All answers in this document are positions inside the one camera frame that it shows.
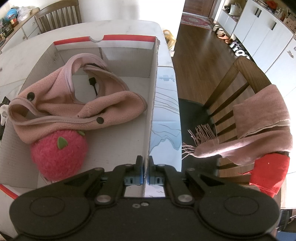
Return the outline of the pink strawberry plush toy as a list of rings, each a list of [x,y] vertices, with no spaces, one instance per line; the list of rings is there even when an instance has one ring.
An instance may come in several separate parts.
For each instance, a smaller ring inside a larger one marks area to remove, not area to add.
[[[74,176],[88,152],[84,131],[60,130],[37,140],[30,146],[32,161],[49,181]]]

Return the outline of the pink fleece garment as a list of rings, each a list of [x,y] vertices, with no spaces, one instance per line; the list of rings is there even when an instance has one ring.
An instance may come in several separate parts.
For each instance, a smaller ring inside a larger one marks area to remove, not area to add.
[[[75,96],[72,76],[80,68],[98,84],[98,96],[87,103]],[[55,131],[90,131],[126,123],[146,109],[146,100],[130,91],[99,56],[81,53],[19,93],[9,104],[8,116],[18,137],[31,144]]]

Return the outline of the red cardboard box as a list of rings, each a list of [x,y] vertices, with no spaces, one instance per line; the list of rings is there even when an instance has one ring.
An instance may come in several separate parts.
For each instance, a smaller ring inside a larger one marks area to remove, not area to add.
[[[82,171],[103,167],[106,171],[136,156],[146,158],[152,129],[155,88],[157,83],[159,40],[154,36],[107,35],[96,41],[90,37],[55,41],[35,54],[21,59],[13,77],[21,90],[26,89],[58,68],[74,55],[99,56],[108,69],[120,77],[128,88],[147,101],[147,110],[134,120],[120,125],[87,131],[88,152]],[[17,135],[8,120],[1,140],[1,192],[11,198],[48,184],[30,155],[30,146]]]

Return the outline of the red cloth on chair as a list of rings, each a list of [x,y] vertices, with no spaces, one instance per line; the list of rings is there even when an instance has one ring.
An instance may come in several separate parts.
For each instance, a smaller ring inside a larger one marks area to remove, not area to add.
[[[285,180],[289,164],[289,156],[271,153],[257,159],[251,171],[241,174],[250,174],[249,185],[258,187],[262,193],[273,198]]]

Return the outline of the pink scarf on chair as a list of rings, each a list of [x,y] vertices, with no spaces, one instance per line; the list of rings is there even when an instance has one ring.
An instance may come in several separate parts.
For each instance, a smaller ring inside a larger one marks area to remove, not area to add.
[[[293,137],[290,115],[276,85],[271,84],[233,106],[237,138],[221,143],[208,124],[189,131],[194,145],[183,144],[186,155],[207,158],[219,155],[239,166],[254,163],[266,154],[290,152]]]

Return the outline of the wooden chair near box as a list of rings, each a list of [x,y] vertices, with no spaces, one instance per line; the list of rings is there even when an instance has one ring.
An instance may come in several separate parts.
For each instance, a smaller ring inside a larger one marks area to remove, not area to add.
[[[235,140],[237,132],[233,106],[240,104],[271,84],[267,76],[254,62],[246,57],[237,58],[204,104],[179,99],[182,146],[183,144],[193,146],[195,143],[189,131],[194,132],[197,126],[206,124],[217,135],[219,142],[225,143]],[[290,152],[275,153],[289,156]],[[239,166],[219,155],[196,158],[186,155],[182,150],[183,171],[195,168],[212,175],[218,175],[222,170],[238,170],[240,167],[247,168],[248,166],[251,166],[252,170],[254,163]],[[233,174],[229,177],[229,180],[242,185],[249,185],[250,174],[242,175],[241,173],[251,170]]]

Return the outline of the yellow bag on floor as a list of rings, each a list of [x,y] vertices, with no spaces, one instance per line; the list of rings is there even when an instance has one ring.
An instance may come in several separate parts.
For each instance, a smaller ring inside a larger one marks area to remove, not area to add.
[[[172,33],[169,30],[163,30],[163,34],[165,36],[168,49],[170,51],[172,51],[172,49],[174,49],[174,46],[177,42],[176,39],[174,38],[174,36],[172,35]]]

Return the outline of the white sneakers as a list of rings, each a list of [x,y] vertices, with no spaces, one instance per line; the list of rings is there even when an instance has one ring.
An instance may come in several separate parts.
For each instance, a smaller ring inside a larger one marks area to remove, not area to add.
[[[229,47],[237,57],[243,56],[250,60],[250,55],[248,51],[243,47],[243,45],[240,42],[233,41],[229,44]]]

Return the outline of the orange slippers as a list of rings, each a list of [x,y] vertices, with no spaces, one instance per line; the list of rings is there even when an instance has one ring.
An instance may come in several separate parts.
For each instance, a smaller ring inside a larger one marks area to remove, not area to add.
[[[228,37],[228,35],[224,32],[224,29],[219,25],[214,25],[213,31],[215,32],[217,38],[223,40],[226,44],[231,44],[233,42],[233,39]]]

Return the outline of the red patterned rug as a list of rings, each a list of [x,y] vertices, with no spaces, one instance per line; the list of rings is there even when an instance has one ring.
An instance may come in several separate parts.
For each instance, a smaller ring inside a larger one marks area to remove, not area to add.
[[[181,24],[211,30],[213,23],[205,16],[182,13]]]

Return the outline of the brown door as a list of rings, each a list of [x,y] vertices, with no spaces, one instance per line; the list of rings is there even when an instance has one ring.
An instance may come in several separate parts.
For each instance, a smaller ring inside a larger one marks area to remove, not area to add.
[[[214,0],[185,0],[183,12],[208,17]]]

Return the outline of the white tote bag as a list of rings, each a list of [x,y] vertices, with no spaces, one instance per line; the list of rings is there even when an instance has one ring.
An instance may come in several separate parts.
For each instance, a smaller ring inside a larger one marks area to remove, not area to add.
[[[231,5],[229,15],[240,16],[241,13],[242,13],[242,8],[241,8],[240,3],[236,2],[235,4]]]

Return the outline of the wooden chair far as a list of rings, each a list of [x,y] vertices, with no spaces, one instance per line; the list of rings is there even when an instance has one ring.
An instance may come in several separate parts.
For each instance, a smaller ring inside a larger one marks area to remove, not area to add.
[[[35,20],[42,33],[82,23],[79,1],[58,1],[40,10]]]

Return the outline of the wooden sideboard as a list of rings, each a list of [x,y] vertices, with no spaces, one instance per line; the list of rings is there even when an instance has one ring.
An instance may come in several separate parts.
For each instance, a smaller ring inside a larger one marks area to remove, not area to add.
[[[39,11],[40,8],[33,8],[30,12],[30,15],[25,20],[19,22],[19,24],[14,28],[13,32],[6,38],[6,41],[1,46],[1,53],[42,33],[37,21],[35,20],[35,15]]]

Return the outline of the white wall cabinet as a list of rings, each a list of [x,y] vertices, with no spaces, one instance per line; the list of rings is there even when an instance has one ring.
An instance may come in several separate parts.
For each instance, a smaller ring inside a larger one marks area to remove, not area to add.
[[[294,34],[259,1],[246,1],[237,20],[222,8],[217,22],[229,36],[241,42],[271,83],[279,85],[287,80],[285,74],[295,69],[294,65],[278,62]]]

